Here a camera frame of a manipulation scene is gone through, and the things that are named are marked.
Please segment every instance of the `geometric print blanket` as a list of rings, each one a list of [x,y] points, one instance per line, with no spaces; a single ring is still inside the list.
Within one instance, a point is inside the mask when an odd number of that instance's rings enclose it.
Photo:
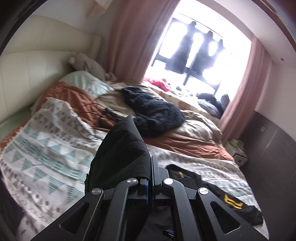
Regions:
[[[48,98],[7,145],[0,169],[25,212],[18,240],[30,240],[84,196],[86,174],[104,137],[67,102]]]
[[[24,209],[17,239],[29,241],[84,196],[84,180],[107,133],[83,122],[64,101],[48,98],[0,155],[4,182]],[[248,205],[260,207],[232,161],[186,156],[147,145],[160,167],[175,164],[201,175]],[[269,238],[265,220],[255,226]]]

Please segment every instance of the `beige duvet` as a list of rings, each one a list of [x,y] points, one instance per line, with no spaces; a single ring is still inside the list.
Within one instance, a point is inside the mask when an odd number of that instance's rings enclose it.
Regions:
[[[115,111],[117,114],[123,117],[128,115],[135,116],[134,111],[128,105],[125,104],[124,99],[120,93],[120,90],[127,86],[141,87],[144,91],[149,92],[151,95],[155,96],[156,98],[164,99],[174,104],[180,102],[180,99],[178,98],[174,99],[172,95],[167,95],[166,93],[160,96],[158,93],[154,91],[154,89],[152,90],[150,87],[142,84],[130,84],[130,83],[112,84],[110,82],[107,82],[107,84],[109,84],[115,91],[99,96],[96,99],[96,102],[105,108],[109,108]],[[196,113],[190,110],[190,108],[188,108],[187,110],[181,110],[181,112],[183,113],[186,121],[183,123],[181,127],[177,129],[173,129],[170,132],[179,134],[182,136],[186,136],[186,137],[191,137],[201,141],[213,141],[216,144],[219,144],[219,145],[221,144],[221,137],[222,137],[221,131],[217,128],[217,126],[211,120],[205,117],[206,114],[207,115],[210,115],[210,114],[208,114],[207,112],[205,114],[204,110],[201,111],[202,114]]]

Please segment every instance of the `window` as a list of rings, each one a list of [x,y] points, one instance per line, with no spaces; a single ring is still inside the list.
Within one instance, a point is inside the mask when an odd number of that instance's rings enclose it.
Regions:
[[[165,70],[168,60],[177,51],[187,33],[187,25],[192,21],[196,22],[196,26],[184,73]],[[208,55],[215,54],[220,39],[223,40],[225,49],[218,54],[213,67],[205,69],[202,76],[197,76],[190,71],[190,66],[204,41],[204,34],[208,31],[212,31],[214,40],[209,44]],[[196,0],[181,0],[160,39],[145,76],[165,78],[172,86],[184,85],[193,94],[211,93],[219,99],[227,93],[233,99],[247,65],[250,44],[251,41],[245,35],[212,9]]]

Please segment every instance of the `white wall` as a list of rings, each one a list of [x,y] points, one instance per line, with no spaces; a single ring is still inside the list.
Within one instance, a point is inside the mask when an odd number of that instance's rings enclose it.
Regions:
[[[296,69],[273,63],[255,110],[296,140]]]
[[[96,18],[89,18],[94,0],[48,0],[33,14],[47,16],[77,27],[90,34],[103,37],[98,61],[103,64],[106,58],[107,43],[113,19],[121,0],[113,0],[107,11]]]

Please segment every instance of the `metal screw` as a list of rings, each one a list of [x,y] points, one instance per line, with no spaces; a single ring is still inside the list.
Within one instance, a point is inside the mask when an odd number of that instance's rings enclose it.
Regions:
[[[164,182],[166,185],[171,185],[174,181],[173,181],[173,179],[171,179],[171,178],[166,178],[166,179],[163,180],[163,182]]]
[[[207,195],[209,193],[209,190],[207,188],[200,188],[198,191],[202,195]]]
[[[102,192],[102,190],[101,190],[100,188],[94,188],[94,189],[91,191],[91,193],[92,193],[93,195],[99,195],[99,194],[101,194],[101,192]]]
[[[137,179],[135,179],[135,178],[129,178],[128,179],[128,184],[135,184],[135,183],[137,183],[138,182],[138,180]]]

